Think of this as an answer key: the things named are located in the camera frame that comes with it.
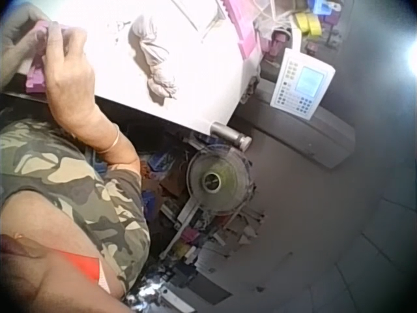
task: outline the camouflage print fabric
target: camouflage print fabric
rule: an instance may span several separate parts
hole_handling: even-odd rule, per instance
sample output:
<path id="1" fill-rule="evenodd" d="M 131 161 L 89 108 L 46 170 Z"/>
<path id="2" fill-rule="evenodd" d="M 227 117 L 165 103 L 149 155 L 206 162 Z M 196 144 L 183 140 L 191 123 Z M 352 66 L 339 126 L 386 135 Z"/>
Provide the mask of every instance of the camouflage print fabric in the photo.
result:
<path id="1" fill-rule="evenodd" d="M 1 131 L 1 207 L 22 190 L 42 194 L 88 235 L 128 291 L 149 253 L 141 178 L 117 166 L 101 178 L 62 133 L 33 119 Z"/>

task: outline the person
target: person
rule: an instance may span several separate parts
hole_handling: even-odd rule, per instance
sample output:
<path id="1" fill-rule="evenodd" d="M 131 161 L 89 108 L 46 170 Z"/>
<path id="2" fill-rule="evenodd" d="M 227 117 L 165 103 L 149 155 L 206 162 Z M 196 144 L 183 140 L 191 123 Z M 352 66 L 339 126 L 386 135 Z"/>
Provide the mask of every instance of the person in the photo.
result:
<path id="1" fill-rule="evenodd" d="M 86 32 L 63 33 L 50 22 L 47 33 L 22 37 L 23 25 L 38 20 L 49 19 L 25 4 L 1 23 L 0 86 L 45 43 L 51 117 L 19 117 L 0 131 L 1 279 L 33 312 L 129 311 L 119 299 L 139 276 L 150 245 L 140 160 L 94 101 Z M 103 178 L 79 143 L 107 162 Z"/>

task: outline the red strap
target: red strap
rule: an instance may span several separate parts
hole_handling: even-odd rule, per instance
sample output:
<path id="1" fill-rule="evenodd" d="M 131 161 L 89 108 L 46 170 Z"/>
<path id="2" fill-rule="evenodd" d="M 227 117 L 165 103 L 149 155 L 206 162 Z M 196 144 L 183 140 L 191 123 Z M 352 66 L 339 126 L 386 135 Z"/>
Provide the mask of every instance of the red strap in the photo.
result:
<path id="1" fill-rule="evenodd" d="M 64 256 L 72 265 L 77 267 L 85 276 L 98 282 L 100 278 L 100 263 L 98 258 L 91 258 L 89 256 L 80 256 L 69 252 L 56 250 Z"/>

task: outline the control panel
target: control panel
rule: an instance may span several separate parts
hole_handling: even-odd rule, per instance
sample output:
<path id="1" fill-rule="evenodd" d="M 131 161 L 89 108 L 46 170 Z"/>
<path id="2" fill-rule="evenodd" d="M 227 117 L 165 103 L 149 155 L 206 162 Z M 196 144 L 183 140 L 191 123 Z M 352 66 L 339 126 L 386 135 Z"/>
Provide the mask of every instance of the control panel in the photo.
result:
<path id="1" fill-rule="evenodd" d="M 310 120 L 335 72 L 327 63 L 286 48 L 271 106 Z"/>

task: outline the white table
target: white table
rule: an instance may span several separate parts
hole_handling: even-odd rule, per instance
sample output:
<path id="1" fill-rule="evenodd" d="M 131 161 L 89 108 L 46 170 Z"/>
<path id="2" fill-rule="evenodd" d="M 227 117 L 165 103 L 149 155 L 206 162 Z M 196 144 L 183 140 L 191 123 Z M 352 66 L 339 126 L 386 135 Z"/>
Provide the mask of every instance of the white table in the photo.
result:
<path id="1" fill-rule="evenodd" d="M 174 5 L 171 0 L 165 1 L 167 6 Z M 229 20 L 220 21 L 201 40 L 178 10 L 170 18 L 181 29 L 179 34 L 173 33 L 180 46 L 177 52 L 180 89 L 177 99 L 161 99 L 147 87 L 149 68 L 139 51 L 138 39 L 130 34 L 131 24 L 120 33 L 112 30 L 116 21 L 134 22 L 141 12 L 142 1 L 30 2 L 61 24 L 87 30 L 85 53 L 96 72 L 97 96 L 204 134 L 210 134 L 213 122 L 228 123 L 262 58 L 258 46 L 249 59 L 242 60 L 237 34 Z"/>

